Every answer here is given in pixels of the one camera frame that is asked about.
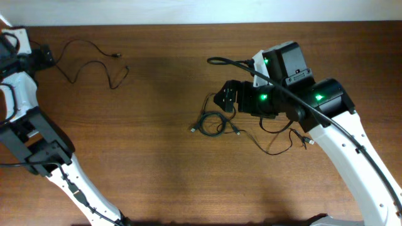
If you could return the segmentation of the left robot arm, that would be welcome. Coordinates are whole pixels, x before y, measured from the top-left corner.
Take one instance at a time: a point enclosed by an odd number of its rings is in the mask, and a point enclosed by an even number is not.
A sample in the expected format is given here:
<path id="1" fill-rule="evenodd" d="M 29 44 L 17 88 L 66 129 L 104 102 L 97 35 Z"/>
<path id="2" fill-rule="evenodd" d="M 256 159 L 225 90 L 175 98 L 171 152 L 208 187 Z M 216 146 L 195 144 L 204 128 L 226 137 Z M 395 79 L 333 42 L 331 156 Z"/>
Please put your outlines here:
<path id="1" fill-rule="evenodd" d="M 36 72 L 55 65 L 49 47 L 31 48 L 27 30 L 1 30 L 1 144 L 17 159 L 9 167 L 25 168 L 59 187 L 91 225 L 129 225 L 79 165 L 70 138 L 40 109 Z"/>

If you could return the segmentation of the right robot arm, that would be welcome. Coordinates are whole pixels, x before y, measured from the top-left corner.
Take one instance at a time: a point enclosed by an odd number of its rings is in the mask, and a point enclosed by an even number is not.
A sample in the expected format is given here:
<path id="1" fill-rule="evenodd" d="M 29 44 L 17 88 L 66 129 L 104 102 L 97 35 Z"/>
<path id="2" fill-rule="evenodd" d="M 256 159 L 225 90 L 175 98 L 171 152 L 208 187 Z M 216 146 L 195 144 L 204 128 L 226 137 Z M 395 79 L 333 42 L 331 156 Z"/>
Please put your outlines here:
<path id="1" fill-rule="evenodd" d="M 286 114 L 323 149 L 354 197 L 361 225 L 401 225 L 401 187 L 371 144 L 351 98 L 338 81 L 256 85 L 227 81 L 214 97 L 223 111 Z"/>

